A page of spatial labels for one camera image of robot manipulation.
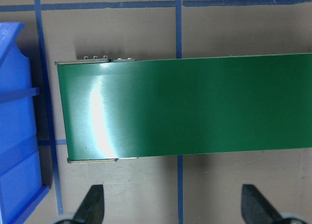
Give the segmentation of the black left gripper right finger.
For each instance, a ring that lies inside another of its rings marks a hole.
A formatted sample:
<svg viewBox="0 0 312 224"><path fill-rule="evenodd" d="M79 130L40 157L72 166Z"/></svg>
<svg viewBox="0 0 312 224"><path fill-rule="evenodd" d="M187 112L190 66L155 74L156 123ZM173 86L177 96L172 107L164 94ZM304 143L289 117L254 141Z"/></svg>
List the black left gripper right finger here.
<svg viewBox="0 0 312 224"><path fill-rule="evenodd" d="M241 215L246 224L287 223L256 186L249 184L242 186Z"/></svg>

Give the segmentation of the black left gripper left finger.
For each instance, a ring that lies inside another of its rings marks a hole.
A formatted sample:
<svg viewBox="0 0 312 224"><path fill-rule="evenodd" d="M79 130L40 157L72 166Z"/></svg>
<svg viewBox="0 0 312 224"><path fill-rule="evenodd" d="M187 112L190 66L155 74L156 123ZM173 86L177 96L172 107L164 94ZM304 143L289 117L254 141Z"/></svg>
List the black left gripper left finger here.
<svg viewBox="0 0 312 224"><path fill-rule="evenodd" d="M101 224L104 219L103 185L92 185L74 214L75 224Z"/></svg>

